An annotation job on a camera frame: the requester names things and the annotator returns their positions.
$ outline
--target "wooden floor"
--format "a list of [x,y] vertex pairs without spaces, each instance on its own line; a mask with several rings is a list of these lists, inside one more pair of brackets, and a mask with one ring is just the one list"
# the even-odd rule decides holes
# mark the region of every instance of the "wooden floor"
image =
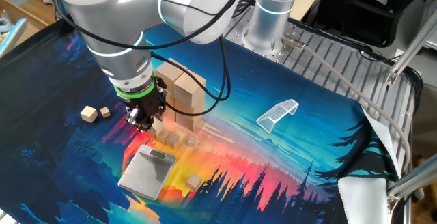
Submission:
[[[34,16],[51,24],[55,22],[55,10],[52,5],[45,5],[42,0],[30,0],[26,2],[22,9],[27,10]],[[432,224],[431,216],[425,203],[412,205],[412,220],[413,224]]]
[[48,24],[52,24],[56,21],[55,9],[53,9],[52,5],[44,4],[42,0],[29,0],[24,3],[21,8]]

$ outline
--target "small wooden cube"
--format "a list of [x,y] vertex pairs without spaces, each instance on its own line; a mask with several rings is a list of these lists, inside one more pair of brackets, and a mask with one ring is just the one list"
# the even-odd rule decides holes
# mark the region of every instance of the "small wooden cube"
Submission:
[[[173,107],[176,106],[176,99],[171,94],[167,94],[167,96],[165,97],[165,101],[167,101],[167,103],[169,103]],[[172,121],[176,121],[176,112],[169,107],[165,108],[164,116]]]
[[187,117],[185,115],[176,113],[176,123],[191,131],[194,131],[194,129],[197,127],[197,125],[199,125],[202,119],[203,116]]
[[175,149],[179,144],[180,136],[174,132],[170,132],[169,136],[165,139],[165,144]]
[[86,106],[81,112],[82,120],[93,123],[97,118],[97,110],[93,107]]
[[188,187],[191,191],[197,191],[201,183],[202,179],[199,178],[199,176],[192,174],[186,181],[186,187]]
[[164,130],[164,124],[161,120],[155,117],[152,128],[155,131],[155,135],[159,135]]
[[186,144],[188,146],[190,146],[190,147],[195,147],[196,146],[196,142],[197,142],[197,139],[195,137],[190,137],[190,139],[188,139]]
[[111,116],[111,113],[109,113],[108,107],[101,108],[100,113],[102,114],[103,118]]
[[[190,71],[190,73],[203,85],[206,80]],[[174,97],[188,107],[195,107],[200,100],[205,100],[205,92],[187,74],[182,74],[174,83]]]
[[156,140],[163,143],[164,145],[166,144],[166,140],[167,140],[167,136],[169,136],[170,131],[168,131],[167,129],[164,128],[164,130],[162,130],[160,133],[155,134]]
[[167,85],[165,91],[167,91],[168,94],[173,95],[174,83],[184,72],[171,64],[163,63],[157,67],[155,73],[156,76],[162,78],[165,85]]
[[155,130],[153,128],[150,128],[146,133],[147,135],[149,135],[150,138],[152,139],[156,138]]

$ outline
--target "black cable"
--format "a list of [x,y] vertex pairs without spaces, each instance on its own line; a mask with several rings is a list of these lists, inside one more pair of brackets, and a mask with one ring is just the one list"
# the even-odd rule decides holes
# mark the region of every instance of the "black cable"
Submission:
[[195,6],[185,5],[185,4],[183,4],[183,3],[178,3],[178,2],[175,2],[175,1],[171,1],[171,0],[161,0],[161,1],[169,2],[169,3],[175,4],[175,5],[185,6],[185,7],[187,7],[187,8],[191,8],[191,9],[197,10],[197,11],[202,12],[202,13],[204,13],[204,14],[207,14],[207,15],[209,15],[209,16],[216,16],[215,13],[205,12],[204,10],[199,9],[199,8],[197,8],[197,7],[195,7]]
[[361,55],[362,58],[364,58],[366,60],[369,60],[369,61],[380,61],[380,62],[393,61],[393,60],[396,60],[396,59],[398,59],[398,58],[400,58],[402,56],[402,55],[399,55],[399,56],[387,59],[387,58],[383,57],[382,55],[380,55],[381,58],[378,58],[378,59],[373,58],[372,59],[370,57],[364,56],[363,53],[366,53],[365,51],[358,51],[358,53]]
[[391,222],[396,223],[396,220],[401,216],[401,213],[404,213],[404,211],[401,211],[402,208],[405,207],[405,205],[408,203],[408,201],[411,199],[411,197],[414,195],[414,192],[410,193],[407,198],[405,198],[400,205],[397,206],[398,211],[396,214],[392,217]]
[[[206,111],[203,111],[201,113],[186,113],[186,112],[180,111],[180,110],[176,109],[175,107],[171,106],[169,103],[167,103],[166,100],[164,100],[163,98],[161,98],[161,96],[159,96],[161,102],[165,103],[165,105],[167,105],[167,107],[169,107],[170,109],[174,110],[175,112],[177,112],[177,113],[179,113],[181,115],[195,117],[195,116],[205,115],[205,114],[211,112],[219,104],[220,101],[224,101],[224,100],[227,100],[229,98],[229,96],[231,95],[231,82],[230,82],[230,79],[229,79],[229,68],[228,68],[228,65],[227,65],[227,57],[226,57],[226,50],[225,50],[225,43],[224,43],[223,36],[220,36],[219,40],[220,40],[220,45],[221,45],[221,52],[223,54],[223,81],[221,83],[220,93],[218,94],[218,96],[221,97],[223,95],[223,92],[225,91],[225,82],[227,82],[227,94],[226,94],[226,97],[224,97],[224,98],[217,98],[216,101],[214,102],[214,104],[209,109],[207,109]],[[160,55],[158,55],[156,53],[151,52],[150,54],[152,55],[152,57],[155,57],[155,58],[157,58],[159,60],[163,60],[163,61],[165,61],[165,62],[167,62],[169,64],[173,63],[172,61],[169,61],[168,59],[165,59],[164,57],[162,57],[162,56],[160,56]],[[203,88],[203,85],[200,82],[197,81],[197,84],[200,87]]]
[[242,8],[239,9],[239,10],[236,10],[235,12],[237,12],[237,14],[234,14],[234,15],[232,16],[232,18],[235,18],[235,17],[241,15],[241,14],[242,14],[244,11],[246,11],[247,8],[249,8],[249,6],[251,6],[251,5],[255,5],[255,0],[251,0],[251,2],[247,3],[244,7],[242,7]]
[[[208,14],[207,12],[204,12],[204,11],[202,11],[202,10],[200,10],[199,8],[194,8],[194,7],[191,7],[191,6],[189,6],[189,5],[184,5],[184,4],[180,4],[180,3],[176,3],[176,2],[173,2],[173,1],[168,1],[168,0],[163,0],[163,1],[167,1],[167,2],[170,2],[170,3],[174,3],[174,4],[177,4],[177,5],[181,5],[181,6],[187,6],[187,7],[189,7],[189,8],[193,8],[193,9],[195,9],[195,10],[199,10],[199,11],[201,11],[201,12],[203,12],[203,13],[205,13],[205,14]],[[235,0],[229,0],[226,4],[225,4],[225,6],[217,13],[217,14],[215,14],[214,15],[214,18],[213,19],[211,19],[207,24],[205,24],[203,27],[201,27],[201,28],[199,28],[198,30],[196,30],[194,33],[192,33],[191,35],[189,35],[189,36],[186,36],[186,37],[184,37],[184,38],[182,38],[182,39],[180,39],[180,40],[176,40],[175,42],[171,42],[171,43],[168,43],[168,44],[164,44],[164,45],[160,45],[160,46],[149,46],[149,47],[147,47],[147,46],[142,46],[142,47],[138,47],[138,46],[133,46],[133,45],[128,45],[128,44],[121,44],[121,43],[119,43],[119,42],[112,42],[112,41],[110,41],[110,40],[108,40],[108,39],[104,39],[104,38],[101,38],[100,36],[97,36],[97,35],[94,35],[93,33],[91,33],[91,32],[89,32],[89,31],[87,31],[87,30],[85,30],[85,29],[83,29],[83,28],[81,28],[81,27],[79,27],[76,23],[74,23],[72,20],[70,20],[67,16],[66,16],[66,14],[62,11],[62,10],[60,10],[60,6],[59,6],[59,2],[60,2],[60,0],[56,0],[55,1],[55,10],[56,11],[58,11],[59,12],[59,14],[61,15],[61,17],[68,23],[68,24],[70,24],[71,26],[73,26],[76,30],[78,30],[78,31],[80,31],[80,32],[82,32],[82,33],[84,33],[84,34],[86,34],[86,35],[88,35],[88,36],[90,36],[90,37],[92,37],[92,38],[94,38],[94,39],[96,39],[96,40],[99,40],[99,41],[102,41],[102,42],[104,42],[104,43],[107,43],[107,44],[111,44],[111,45],[114,45],[114,46],[118,46],[118,47],[124,47],[124,48],[133,48],[133,49],[138,49],[138,50],[150,50],[150,49],[160,49],[160,48],[166,48],[166,47],[170,47],[170,46],[174,46],[174,45],[176,45],[176,44],[180,44],[180,43],[182,43],[182,42],[185,42],[185,41],[187,41],[187,40],[190,40],[191,38],[193,38],[193,37],[195,37],[195,36],[197,36],[197,35],[199,35],[200,33],[202,33],[203,31],[205,31],[207,28],[209,28],[210,26],[212,26],[233,4],[234,4],[234,1]],[[162,57],[162,56],[160,56],[160,55],[158,55],[158,54],[156,54],[156,53],[153,53],[153,52],[151,52],[151,55],[152,55],[152,57],[155,57],[155,58],[157,58],[157,59],[159,59],[159,60],[162,60],[162,61],[165,61],[165,62],[167,62],[167,63],[169,63],[169,64],[172,64],[172,65],[174,65],[175,67],[177,67],[177,68],[179,68],[179,69],[181,69],[183,72],[185,72],[187,75],[189,75],[189,77],[190,78],[192,78],[199,86],[200,86],[200,88],[202,88],[202,90],[203,91],[205,91],[209,96],[211,96],[211,98],[213,98],[213,99],[215,99],[216,100],[216,102],[207,110],[207,111],[204,111],[204,112],[202,112],[202,113],[196,113],[196,114],[191,114],[191,113],[185,113],[185,112],[182,112],[182,111],[179,111],[179,110],[177,110],[176,108],[174,108],[174,107],[172,107],[171,105],[169,105],[168,103],[166,103],[165,102],[165,100],[162,100],[161,99],[161,101],[163,101],[163,102],[165,102],[166,103],[166,105],[170,108],[170,109],[173,109],[174,111],[176,111],[176,112],[178,112],[178,113],[181,113],[182,115],[187,115],[187,116],[199,116],[199,115],[204,115],[204,114],[206,114],[206,113],[209,113],[211,110],[213,110],[214,108],[215,108],[215,106],[220,102],[220,101],[225,101],[225,100],[227,100],[228,98],[229,98],[229,96],[230,96],[230,94],[231,94],[231,81],[230,81],[230,76],[229,76],[229,68],[228,68],[228,65],[227,65],[227,57],[226,57],[226,52],[225,52],[225,45],[224,45],[224,42],[223,42],[223,36],[220,36],[219,37],[219,40],[220,40],[220,44],[221,44],[221,50],[222,50],[222,54],[223,54],[223,65],[224,65],[224,71],[223,71],[223,82],[222,82],[222,88],[221,88],[221,91],[220,91],[220,94],[218,95],[218,97],[216,97],[216,96],[214,96],[211,92],[209,92],[207,89],[206,89],[206,87],[204,87],[200,82],[199,82],[199,80],[197,80],[189,71],[187,71],[187,70],[185,70],[185,69],[183,69],[183,67],[181,67],[181,66],[179,66],[179,65],[177,65],[177,64],[175,64],[175,63],[173,63],[172,61],[169,61],[168,59],[165,59],[164,57]],[[225,89],[225,83],[227,83],[227,94],[226,94],[226,96],[224,97],[224,98],[222,98],[222,95],[223,95],[223,92],[224,92],[224,89]]]
[[157,46],[134,46],[131,44],[123,44],[123,43],[119,43],[119,42],[114,42],[112,40],[108,40],[105,38],[102,38],[100,36],[97,36],[96,34],[93,34],[91,32],[89,32],[88,30],[78,26],[76,23],[74,23],[73,20],[70,20],[64,12],[62,12],[59,9],[59,2],[61,0],[56,0],[55,1],[55,6],[57,7],[57,11],[59,12],[59,14],[61,14],[62,18],[72,27],[74,27],[76,30],[80,31],[81,33],[84,33],[85,35],[94,38],[98,41],[104,42],[106,44],[110,44],[113,46],[118,46],[118,47],[122,47],[122,48],[131,48],[131,49],[135,49],[135,50],[156,50],[156,49],[162,49],[162,48],[167,48],[170,46],[175,46],[177,44],[183,43],[187,40],[190,40],[192,38],[194,38],[195,36],[198,36],[199,34],[203,33],[206,29],[208,29],[209,27],[211,27],[216,21],[219,20],[219,18],[224,15],[224,13],[234,4],[235,0],[229,0],[225,6],[217,13],[216,16],[214,16],[208,23],[206,23],[204,26],[198,28],[196,31],[194,31],[192,34],[190,34],[189,36],[185,36],[182,39],[176,40],[174,42],[170,42],[170,43],[166,43],[166,44],[162,44],[162,45],[157,45]]
[[[174,63],[174,62],[172,62],[172,61],[170,61],[170,60],[168,60],[168,59],[166,59],[165,57],[163,57],[163,56],[161,56],[161,55],[159,55],[159,54],[157,54],[157,53],[154,53],[154,52],[150,52],[150,55],[152,56],[152,57],[154,57],[154,58],[156,58],[157,60],[161,60],[161,61],[164,61],[164,62],[166,62],[166,63],[168,63],[168,64],[171,64],[172,66],[175,66],[176,68],[178,68],[178,69],[180,69],[181,71],[183,71],[185,74],[187,74],[190,78],[192,78],[192,80],[194,80],[194,82],[196,82],[196,84],[198,84],[198,86],[200,86],[200,88],[202,88],[202,90],[205,92],[205,93],[207,93],[207,95],[209,95],[209,97],[211,97],[211,98],[213,98],[213,99],[215,99],[215,100],[219,100],[219,101],[225,101],[225,100],[227,100],[227,98],[229,97],[229,95],[227,95],[226,97],[224,97],[224,98],[221,98],[221,96],[218,96],[218,97],[216,97],[216,96],[214,96],[214,94],[212,94],[208,89],[206,89],[206,87],[205,86],[203,86],[202,85],[202,83],[200,83],[200,81],[199,80],[197,80],[196,79],[196,77],[194,77],[188,70],[186,70],[185,68],[183,68],[182,66],[180,66],[179,64],[177,64],[177,63]],[[228,89],[230,88],[230,77],[229,77],[229,72],[228,72],[228,70],[227,69],[224,69],[224,78],[226,78],[226,80],[227,80],[227,82],[228,82]]]

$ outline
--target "metal table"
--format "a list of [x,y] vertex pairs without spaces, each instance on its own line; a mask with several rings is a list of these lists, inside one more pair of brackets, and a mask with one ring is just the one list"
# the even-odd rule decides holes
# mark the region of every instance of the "metal table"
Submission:
[[[225,37],[236,44],[243,44],[243,30],[248,26],[254,8],[249,8],[241,16],[234,18],[229,24]],[[414,111],[414,90],[411,82],[401,75],[389,87],[385,84],[390,66],[364,59],[357,49],[345,44],[329,40],[318,34],[310,33],[291,23],[287,23],[284,34],[304,42],[309,48],[322,56],[329,64],[336,68],[352,84],[360,89],[374,103],[386,111],[397,121],[403,131],[412,128],[412,114]],[[393,148],[396,151],[399,168],[404,163],[405,151],[399,144],[399,135],[395,129],[379,113],[369,107],[350,88],[342,83],[328,68],[314,59],[309,53],[283,46],[282,51],[277,53],[259,53],[272,61],[278,62],[307,79],[325,87],[333,92],[357,100],[370,114],[370,116],[389,127]],[[407,204],[404,213],[404,223],[410,223],[410,208]]]

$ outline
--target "metal plate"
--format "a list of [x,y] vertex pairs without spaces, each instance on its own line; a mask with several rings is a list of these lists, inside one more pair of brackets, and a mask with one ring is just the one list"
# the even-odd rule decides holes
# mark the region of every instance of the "metal plate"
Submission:
[[[242,16],[233,18],[225,34],[228,40],[236,44],[242,44],[242,30],[248,26],[252,11],[253,7],[249,8]],[[291,23],[286,24],[284,34],[304,42],[358,87],[364,95],[391,115],[404,131],[410,130],[414,96],[411,83],[404,76],[401,75],[392,87],[387,87],[384,84],[384,77],[390,66],[367,61],[361,57],[355,48],[310,33]],[[399,135],[397,135],[394,128],[389,126],[389,122],[381,119],[381,116],[373,108],[369,108],[366,102],[358,98],[345,83],[342,83],[328,68],[324,67],[309,53],[291,47],[283,47],[282,54],[265,54],[264,57],[284,65],[322,87],[359,101],[370,116],[389,127],[399,166],[403,165],[405,151],[399,146]]]
[[174,156],[142,145],[118,182],[118,186],[156,200],[175,162]]

